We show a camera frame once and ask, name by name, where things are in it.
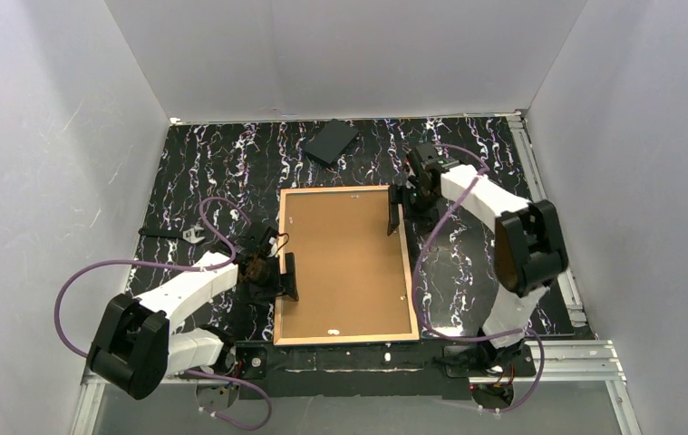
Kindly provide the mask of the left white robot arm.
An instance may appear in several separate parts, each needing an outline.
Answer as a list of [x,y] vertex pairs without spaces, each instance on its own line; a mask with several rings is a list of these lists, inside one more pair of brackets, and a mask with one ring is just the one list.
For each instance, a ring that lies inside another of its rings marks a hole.
[[136,400],[169,375],[207,367],[232,375],[239,366],[233,336],[214,326],[178,328],[216,296],[242,287],[254,305],[280,296],[298,298],[290,236],[260,222],[235,241],[211,244],[194,264],[139,296],[117,295],[107,304],[86,362],[90,371]]

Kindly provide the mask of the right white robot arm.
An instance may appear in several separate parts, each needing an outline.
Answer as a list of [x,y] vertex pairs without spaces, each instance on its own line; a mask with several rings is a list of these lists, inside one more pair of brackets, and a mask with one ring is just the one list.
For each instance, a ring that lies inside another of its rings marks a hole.
[[556,206],[510,193],[488,177],[481,158],[474,163],[440,154],[421,143],[404,162],[404,185],[388,188],[387,232],[400,225],[399,212],[431,225],[436,237],[450,215],[464,208],[494,234],[493,266],[499,289],[489,317],[468,343],[491,357],[516,349],[540,299],[567,271],[569,260]]

